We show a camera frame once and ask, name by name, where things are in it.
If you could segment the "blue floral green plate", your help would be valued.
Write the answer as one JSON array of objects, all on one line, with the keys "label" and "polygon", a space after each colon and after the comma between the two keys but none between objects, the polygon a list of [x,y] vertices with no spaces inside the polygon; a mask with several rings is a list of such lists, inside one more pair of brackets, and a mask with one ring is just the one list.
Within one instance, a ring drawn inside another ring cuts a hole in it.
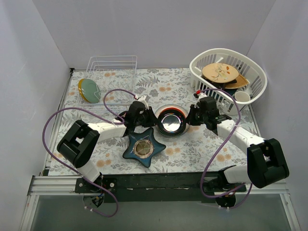
[{"label": "blue floral green plate", "polygon": [[99,86],[91,79],[85,79],[82,83],[82,90],[84,97],[89,103],[99,103],[101,100],[102,90]]}]

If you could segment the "yellow patterned round plate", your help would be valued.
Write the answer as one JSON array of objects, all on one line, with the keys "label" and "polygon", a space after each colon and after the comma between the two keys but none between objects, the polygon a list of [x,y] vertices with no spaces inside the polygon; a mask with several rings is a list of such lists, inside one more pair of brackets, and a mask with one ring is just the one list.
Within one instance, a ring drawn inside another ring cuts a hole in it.
[{"label": "yellow patterned round plate", "polygon": [[86,101],[86,102],[89,103],[89,101],[84,97],[83,90],[82,90],[82,83],[83,83],[84,80],[85,80],[85,79],[83,78],[83,79],[81,79],[81,80],[78,82],[78,92],[79,92],[81,98],[82,98],[84,101]]}]

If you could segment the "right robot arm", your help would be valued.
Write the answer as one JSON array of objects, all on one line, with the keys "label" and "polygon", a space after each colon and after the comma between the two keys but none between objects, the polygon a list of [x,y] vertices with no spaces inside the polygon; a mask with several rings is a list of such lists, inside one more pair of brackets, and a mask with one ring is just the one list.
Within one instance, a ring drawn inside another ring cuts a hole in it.
[{"label": "right robot arm", "polygon": [[246,154],[245,166],[226,167],[218,172],[221,190],[229,191],[236,183],[251,183],[257,188],[264,188],[289,177],[289,168],[278,140],[254,135],[228,115],[220,114],[213,97],[200,93],[197,98],[196,104],[190,106],[186,123],[205,125]]}]

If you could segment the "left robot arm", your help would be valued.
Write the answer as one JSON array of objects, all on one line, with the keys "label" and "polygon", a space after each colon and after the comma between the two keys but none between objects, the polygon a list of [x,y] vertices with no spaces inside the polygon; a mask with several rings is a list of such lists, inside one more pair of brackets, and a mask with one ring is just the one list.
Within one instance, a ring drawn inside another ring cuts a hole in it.
[{"label": "left robot arm", "polygon": [[86,187],[93,193],[98,192],[103,185],[99,178],[101,173],[90,159],[98,142],[128,136],[129,145],[123,157],[136,159],[145,167],[150,166],[154,155],[166,148],[154,138],[153,127],[157,125],[158,119],[146,103],[134,101],[128,111],[121,113],[121,118],[123,124],[116,119],[110,123],[96,124],[78,120],[57,145],[57,151],[87,178]]}]

